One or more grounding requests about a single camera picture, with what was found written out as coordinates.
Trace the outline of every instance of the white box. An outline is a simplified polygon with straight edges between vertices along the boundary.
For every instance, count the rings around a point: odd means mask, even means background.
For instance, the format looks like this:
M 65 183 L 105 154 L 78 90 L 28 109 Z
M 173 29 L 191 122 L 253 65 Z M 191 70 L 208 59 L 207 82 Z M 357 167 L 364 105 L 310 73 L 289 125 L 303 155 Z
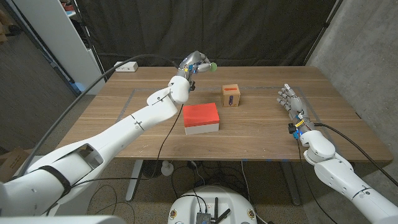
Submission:
M 116 62 L 114 66 L 119 65 L 122 62 Z M 128 62 L 125 63 L 124 65 L 120 66 L 119 68 L 116 69 L 117 72 L 135 72 L 138 69 L 138 64 L 137 62 Z
M 189 135 L 189 134 L 209 133 L 213 131 L 218 131 L 219 127 L 220 127 L 219 123 L 187 127 L 185 128 L 185 134 Z

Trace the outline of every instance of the black curtain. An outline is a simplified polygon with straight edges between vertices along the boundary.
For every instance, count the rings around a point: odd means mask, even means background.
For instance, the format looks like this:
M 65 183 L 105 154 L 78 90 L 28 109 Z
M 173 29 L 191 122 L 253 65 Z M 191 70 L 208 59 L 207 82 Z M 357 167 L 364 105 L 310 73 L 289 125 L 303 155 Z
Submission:
M 139 54 L 219 66 L 303 65 L 336 1 L 77 0 L 104 69 Z M 157 58 L 139 66 L 172 66 Z

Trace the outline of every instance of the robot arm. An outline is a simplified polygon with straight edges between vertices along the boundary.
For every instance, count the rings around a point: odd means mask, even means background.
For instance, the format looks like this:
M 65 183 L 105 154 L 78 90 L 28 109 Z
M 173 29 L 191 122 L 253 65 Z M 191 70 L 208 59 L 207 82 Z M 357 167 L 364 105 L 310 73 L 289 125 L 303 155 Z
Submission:
M 0 183 L 0 216 L 41 215 L 55 202 L 62 204 L 84 191 L 91 182 L 74 188 L 72 185 L 97 178 L 109 162 L 144 131 L 159 124 L 178 111 L 176 105 L 188 100 L 192 89 L 191 76 L 201 67 L 215 67 L 202 53 L 194 52 L 180 64 L 187 77 L 174 76 L 167 88 L 147 99 L 148 106 L 130 114 L 102 133 L 63 146 L 32 164 L 26 175 Z
M 277 101 L 289 112 L 294 125 L 289 132 L 300 139 L 305 147 L 305 160 L 314 166 L 317 177 L 350 200 L 371 223 L 396 223 L 398 207 L 372 189 L 354 173 L 352 165 L 336 153 L 335 146 L 315 130 L 307 107 L 294 91 L 285 84 L 278 92 Z

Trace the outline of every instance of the small cardboard box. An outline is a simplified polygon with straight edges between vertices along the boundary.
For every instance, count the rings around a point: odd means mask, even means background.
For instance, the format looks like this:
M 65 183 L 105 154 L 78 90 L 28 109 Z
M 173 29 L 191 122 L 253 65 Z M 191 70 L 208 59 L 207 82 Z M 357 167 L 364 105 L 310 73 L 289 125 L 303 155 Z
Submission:
M 30 150 L 20 147 L 0 156 L 0 182 L 7 182 L 25 162 Z
M 218 131 L 220 117 L 215 103 L 190 105 L 182 108 L 185 134 Z
M 223 106 L 238 106 L 241 92 L 238 84 L 223 85 L 221 87 L 221 102 Z

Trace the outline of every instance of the white cord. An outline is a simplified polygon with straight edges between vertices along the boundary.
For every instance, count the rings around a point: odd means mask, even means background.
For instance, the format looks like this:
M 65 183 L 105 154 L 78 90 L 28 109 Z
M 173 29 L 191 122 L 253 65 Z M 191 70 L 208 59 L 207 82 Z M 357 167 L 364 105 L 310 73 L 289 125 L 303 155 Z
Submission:
M 262 218 L 260 218 L 259 215 L 256 214 L 256 217 L 257 217 L 258 219 L 260 219 L 263 223 L 268 224 L 266 221 L 264 221 Z
M 250 200 L 250 193 L 249 193 L 249 185 L 248 185 L 248 180 L 246 180 L 246 175 L 244 175 L 243 161 L 241 161 L 241 165 L 242 165 L 242 173 L 243 173 L 244 181 L 246 182 L 246 188 L 248 190 L 248 197 L 249 197 L 249 202 L 250 202 L 251 200 Z
M 250 193 L 249 193 L 248 180 L 246 179 L 246 175 L 244 175 L 243 161 L 241 161 L 241 165 L 242 165 L 242 173 L 243 173 L 244 181 L 246 182 L 246 188 L 247 188 L 247 190 L 248 190 L 249 202 L 251 203 L 251 201 L 250 201 Z M 257 217 L 258 219 L 260 219 L 263 223 L 268 224 L 268 223 L 267 223 L 266 221 L 264 221 L 258 214 L 256 214 L 256 217 Z
M 205 180 L 204 180 L 204 178 L 199 174 L 198 167 L 197 167 L 197 174 L 198 174 L 198 176 L 203 180 L 203 186 L 204 186 L 204 185 L 205 185 Z

